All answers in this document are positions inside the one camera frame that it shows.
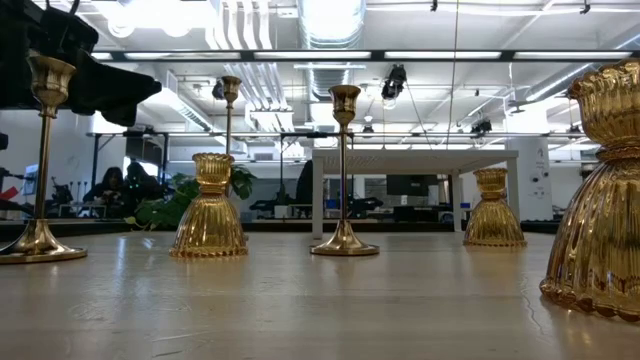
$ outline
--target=brass candlestick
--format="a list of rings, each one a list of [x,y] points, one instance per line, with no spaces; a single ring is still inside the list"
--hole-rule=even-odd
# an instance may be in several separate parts
[[[231,111],[233,110],[233,102],[238,98],[238,90],[242,80],[235,76],[223,76],[224,98],[227,100],[227,147],[226,154],[231,154]]]
[[[247,245],[236,211],[224,195],[231,176],[233,157],[223,154],[195,154],[198,195],[178,225],[170,251],[176,257],[246,255]]]
[[[473,172],[482,192],[464,234],[465,245],[527,246],[520,223],[504,201],[506,169]]]
[[[573,82],[586,135],[602,162],[573,196],[542,293],[565,307],[640,320],[640,59]]]
[[[51,122],[56,118],[58,106],[67,100],[69,80],[76,68],[47,56],[31,56],[27,60],[32,74],[31,91],[42,105],[35,218],[29,220],[18,240],[0,250],[0,264],[69,260],[87,256],[87,250],[69,248],[53,237],[45,209]]]
[[[375,255],[380,249],[360,241],[347,219],[347,128],[356,116],[356,100],[360,89],[351,85],[336,85],[329,89],[333,99],[333,118],[340,124],[340,221],[329,241],[312,247],[316,255]]]

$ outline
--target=potted plant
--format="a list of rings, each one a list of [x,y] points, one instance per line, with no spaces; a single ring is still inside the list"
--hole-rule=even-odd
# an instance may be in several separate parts
[[[231,189],[240,199],[244,200],[251,196],[255,178],[245,166],[232,165],[229,182]],[[200,186],[195,177],[182,173],[174,175],[171,183],[174,193],[169,200],[143,201],[136,209],[135,216],[125,220],[145,230],[175,229],[178,227],[191,200],[198,196]]]

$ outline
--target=ceiling light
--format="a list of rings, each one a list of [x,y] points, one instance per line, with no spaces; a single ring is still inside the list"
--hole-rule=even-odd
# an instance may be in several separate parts
[[[382,144],[355,144],[355,150],[380,150]]]
[[[624,59],[631,56],[630,51],[518,51],[514,59]]]
[[[113,57],[111,57],[111,53],[107,52],[93,52],[91,53],[91,56],[93,56],[93,58],[96,60],[113,60]]]
[[[124,56],[127,59],[131,60],[155,60],[163,57],[167,57],[171,55],[171,53],[160,53],[160,52],[127,52],[124,53]]]
[[[296,70],[364,70],[363,64],[293,64]]]
[[[282,59],[369,59],[369,51],[258,51],[254,57],[259,60]]]
[[[497,59],[500,51],[386,51],[385,59]]]
[[[240,53],[229,51],[208,52],[126,52],[129,60],[239,60]]]
[[[384,147],[387,150],[407,150],[409,148],[409,144],[386,144]]]
[[[209,133],[169,133],[169,136],[173,137],[205,137],[209,136]]]

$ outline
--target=spotlight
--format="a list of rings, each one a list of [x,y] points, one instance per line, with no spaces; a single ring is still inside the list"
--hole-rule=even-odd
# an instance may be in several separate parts
[[[406,81],[407,72],[404,70],[404,65],[394,64],[389,77],[387,77],[382,87],[382,99],[387,101],[395,100],[404,90],[403,84]]]
[[[471,133],[485,134],[490,132],[491,130],[492,130],[491,120],[489,118],[484,118],[471,128]]]
[[[224,100],[224,83],[222,79],[216,79],[216,84],[213,86],[213,90],[211,90],[211,95],[216,100]]]

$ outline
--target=candlestick base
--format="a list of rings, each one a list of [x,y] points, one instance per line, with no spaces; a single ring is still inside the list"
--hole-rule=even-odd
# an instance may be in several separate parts
[[[70,248],[56,240],[46,219],[32,219],[18,240],[0,250],[0,264],[71,260],[87,256],[86,249]]]
[[[340,220],[336,232],[327,242],[311,248],[314,255],[363,256],[376,255],[380,248],[360,241],[347,220]]]

